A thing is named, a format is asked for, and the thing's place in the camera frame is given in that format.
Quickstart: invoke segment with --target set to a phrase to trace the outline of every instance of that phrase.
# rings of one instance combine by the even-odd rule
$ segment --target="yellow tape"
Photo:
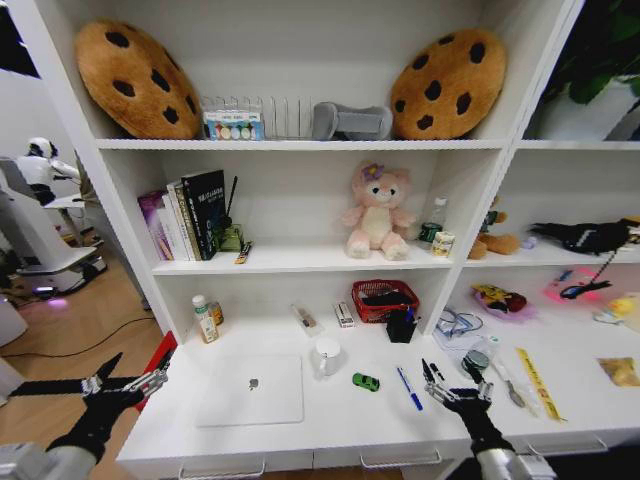
[[[524,348],[516,348],[516,351],[520,356],[520,360],[522,360],[524,369],[527,371],[527,375],[529,375],[529,379],[531,380],[531,383],[533,383],[533,386],[536,389],[536,393],[538,394],[538,398],[540,398],[542,405],[544,405],[544,409],[547,411],[547,415],[549,415],[549,418],[566,422],[566,420],[562,418],[558,413],[558,409],[551,399],[549,390],[547,390],[547,387],[544,385],[542,378],[540,378],[540,375],[538,374],[536,367],[533,365],[531,358],[529,358],[529,354],[527,353],[527,351]]]

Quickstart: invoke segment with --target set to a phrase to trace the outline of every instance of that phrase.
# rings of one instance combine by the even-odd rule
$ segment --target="red plastic basket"
[[[400,282],[398,280],[367,280],[364,282],[355,282],[353,284],[351,298],[353,298],[353,303],[356,305],[358,315],[360,315],[363,322],[386,323],[391,316],[391,312],[395,310],[407,310],[407,305],[384,305],[381,307],[372,307],[365,305],[362,298],[360,298],[360,293],[363,293],[367,297],[371,297],[375,295],[382,295],[393,290],[398,290],[411,298],[412,303],[409,306],[413,308],[414,312],[418,311],[420,300],[418,300],[416,294],[413,293],[409,286],[404,282]]]

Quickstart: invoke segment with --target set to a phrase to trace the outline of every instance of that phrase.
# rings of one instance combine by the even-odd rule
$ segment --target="white laptop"
[[[196,416],[197,427],[298,423],[304,419],[298,355],[221,357]]]

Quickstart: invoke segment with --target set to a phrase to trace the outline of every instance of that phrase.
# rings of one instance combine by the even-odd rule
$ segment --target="green toy car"
[[[366,388],[370,392],[377,392],[380,389],[380,380],[370,377],[369,375],[354,373],[352,380],[354,385]]]

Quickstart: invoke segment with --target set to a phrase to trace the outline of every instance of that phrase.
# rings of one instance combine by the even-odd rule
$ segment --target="white wall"
[[[19,157],[26,153],[29,138],[45,137],[58,148],[60,160],[75,166],[71,140],[41,80],[0,70],[0,105],[0,155]],[[51,189],[58,197],[78,192],[77,185],[69,180],[55,181]],[[74,217],[83,215],[77,208],[70,213]],[[50,212],[49,216],[54,225],[66,230],[57,212]],[[84,227],[83,220],[74,218],[74,221]]]

